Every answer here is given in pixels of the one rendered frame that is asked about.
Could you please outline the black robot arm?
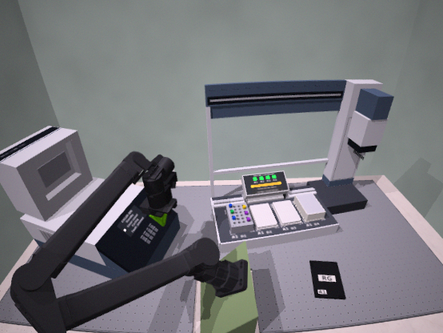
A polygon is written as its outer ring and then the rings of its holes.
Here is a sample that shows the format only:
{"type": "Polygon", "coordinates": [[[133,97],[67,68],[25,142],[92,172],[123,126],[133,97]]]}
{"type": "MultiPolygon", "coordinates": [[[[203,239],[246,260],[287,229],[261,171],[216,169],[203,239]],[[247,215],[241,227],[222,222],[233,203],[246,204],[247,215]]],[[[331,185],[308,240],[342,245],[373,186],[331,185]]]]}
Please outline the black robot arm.
{"type": "Polygon", "coordinates": [[[213,285],[219,298],[247,289],[248,262],[244,259],[234,263],[220,261],[217,244],[212,239],[201,238],[186,251],[167,259],[56,298],[51,278],[57,278],[126,189],[142,177],[149,195],[159,194],[165,187],[169,204],[173,198],[171,188],[176,188],[178,181],[177,172],[173,170],[174,162],[170,158],[159,154],[150,162],[140,152],[130,152],[33,253],[32,259],[14,272],[10,297],[37,333],[66,333],[183,276],[194,276],[197,281],[213,285]]]}

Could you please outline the white rectangular block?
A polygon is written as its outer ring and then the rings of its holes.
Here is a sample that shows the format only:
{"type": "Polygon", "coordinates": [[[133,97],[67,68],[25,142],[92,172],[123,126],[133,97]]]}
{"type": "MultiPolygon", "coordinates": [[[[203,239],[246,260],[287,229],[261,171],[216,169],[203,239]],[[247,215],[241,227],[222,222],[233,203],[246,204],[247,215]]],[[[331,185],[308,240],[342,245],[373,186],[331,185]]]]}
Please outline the white rectangular block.
{"type": "Polygon", "coordinates": [[[295,195],[293,203],[305,223],[321,220],[325,217],[325,210],[317,201],[313,193],[295,195]]]}

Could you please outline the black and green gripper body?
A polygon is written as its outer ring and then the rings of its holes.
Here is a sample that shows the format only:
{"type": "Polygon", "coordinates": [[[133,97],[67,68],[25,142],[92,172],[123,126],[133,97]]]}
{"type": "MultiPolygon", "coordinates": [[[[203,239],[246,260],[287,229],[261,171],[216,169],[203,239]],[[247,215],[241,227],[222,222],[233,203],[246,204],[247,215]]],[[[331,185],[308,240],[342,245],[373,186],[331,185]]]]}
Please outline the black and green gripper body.
{"type": "Polygon", "coordinates": [[[156,195],[146,193],[146,199],[140,205],[143,214],[152,215],[161,218],[164,214],[170,215],[173,208],[177,206],[177,199],[171,199],[169,204],[166,203],[164,190],[156,195]]]}

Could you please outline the black rectangular pad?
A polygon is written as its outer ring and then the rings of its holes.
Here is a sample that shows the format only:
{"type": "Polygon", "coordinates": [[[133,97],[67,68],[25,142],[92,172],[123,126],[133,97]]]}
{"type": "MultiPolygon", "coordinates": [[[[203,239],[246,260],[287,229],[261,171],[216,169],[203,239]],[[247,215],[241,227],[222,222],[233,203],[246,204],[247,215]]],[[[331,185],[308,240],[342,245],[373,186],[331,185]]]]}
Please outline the black rectangular pad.
{"type": "Polygon", "coordinates": [[[315,298],[345,299],[337,262],[309,261],[315,298]]]}

